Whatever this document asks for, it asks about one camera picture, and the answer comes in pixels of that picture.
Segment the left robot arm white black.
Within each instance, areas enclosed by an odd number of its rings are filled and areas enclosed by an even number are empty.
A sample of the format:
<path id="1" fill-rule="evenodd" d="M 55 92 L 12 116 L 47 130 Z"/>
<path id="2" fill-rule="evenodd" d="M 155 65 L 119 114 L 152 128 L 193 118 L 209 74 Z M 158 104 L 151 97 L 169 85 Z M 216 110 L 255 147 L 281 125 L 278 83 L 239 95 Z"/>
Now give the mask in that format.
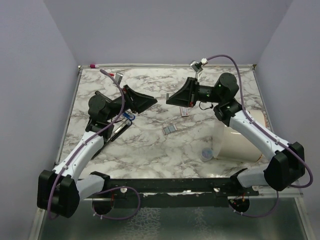
<path id="1" fill-rule="evenodd" d="M 127 110 L 140 114 L 157 102 L 154 97 L 138 93 L 128 85 L 121 89 L 120 97 L 114 100 L 96 91 L 88 101 L 89 121 L 80 142 L 53 170 L 43 170 L 39 175 L 37 207 L 69 218 L 75 213 L 81 200 L 93 194 L 106 197 L 111 190 L 107 182 L 110 178 L 108 175 L 93 172 L 87 178 L 80 179 L 81 173 L 109 142 L 132 125 L 132 119 L 126 118 L 115 129 L 114 123 L 119 114 Z"/>

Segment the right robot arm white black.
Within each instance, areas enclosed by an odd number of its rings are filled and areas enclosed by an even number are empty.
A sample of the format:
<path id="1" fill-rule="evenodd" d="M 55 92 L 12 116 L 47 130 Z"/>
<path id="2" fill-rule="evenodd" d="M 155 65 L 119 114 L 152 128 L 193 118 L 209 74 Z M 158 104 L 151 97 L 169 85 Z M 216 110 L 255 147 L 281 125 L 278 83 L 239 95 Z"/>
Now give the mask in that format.
<path id="1" fill-rule="evenodd" d="M 266 166 L 241 170 L 233 175 L 229 189 L 240 196 L 252 186 L 269 186 L 282 191 L 297 181 L 306 172 L 304 148 L 298 143 L 289 143 L 255 121 L 235 99 L 239 90 L 236 77 L 222 73 L 214 86 L 199 84 L 198 80 L 188 77 L 173 95 L 167 95 L 166 103 L 192 108 L 196 102 L 215 103 L 216 118 L 225 126 L 242 134 L 261 153 L 269 159 Z"/>

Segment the blue stapler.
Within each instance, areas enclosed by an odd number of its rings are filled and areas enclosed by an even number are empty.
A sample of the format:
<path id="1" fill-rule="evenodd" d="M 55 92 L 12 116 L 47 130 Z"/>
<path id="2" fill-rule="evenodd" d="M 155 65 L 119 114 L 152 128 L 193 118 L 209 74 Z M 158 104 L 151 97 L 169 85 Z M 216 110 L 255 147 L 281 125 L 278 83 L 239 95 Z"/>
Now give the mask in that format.
<path id="1" fill-rule="evenodd" d="M 129 112 L 129 111 L 125 111 L 125 112 L 122 114 L 122 116 L 123 116 L 124 118 L 130 120 L 130 121 L 134 121 L 135 118 L 136 118 L 136 116 L 135 116 L 133 113 Z"/>

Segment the black stapler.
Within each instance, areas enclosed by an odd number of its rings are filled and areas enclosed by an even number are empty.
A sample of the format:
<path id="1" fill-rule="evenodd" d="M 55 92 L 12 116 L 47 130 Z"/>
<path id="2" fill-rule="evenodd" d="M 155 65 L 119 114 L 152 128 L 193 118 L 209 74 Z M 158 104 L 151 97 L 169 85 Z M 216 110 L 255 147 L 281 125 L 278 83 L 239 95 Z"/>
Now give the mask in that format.
<path id="1" fill-rule="evenodd" d="M 132 125 L 132 121 L 127 119 L 124 120 L 121 125 L 116 129 L 113 130 L 114 127 L 108 128 L 106 134 L 103 134 L 103 146 L 99 149 L 91 158 L 92 160 L 100 154 L 100 152 L 111 142 L 114 142 L 118 137 L 120 137 L 127 129 L 129 129 Z"/>

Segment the staple box tray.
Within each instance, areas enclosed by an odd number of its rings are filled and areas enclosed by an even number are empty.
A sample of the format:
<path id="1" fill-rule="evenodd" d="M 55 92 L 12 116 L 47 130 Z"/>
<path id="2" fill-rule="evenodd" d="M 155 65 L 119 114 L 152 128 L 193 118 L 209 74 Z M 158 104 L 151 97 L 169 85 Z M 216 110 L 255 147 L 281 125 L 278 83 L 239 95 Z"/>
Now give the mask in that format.
<path id="1" fill-rule="evenodd" d="M 172 124 L 172 125 L 164 127 L 162 130 L 165 135 L 168 135 L 168 134 L 176 132 L 178 129 L 175 124 Z"/>

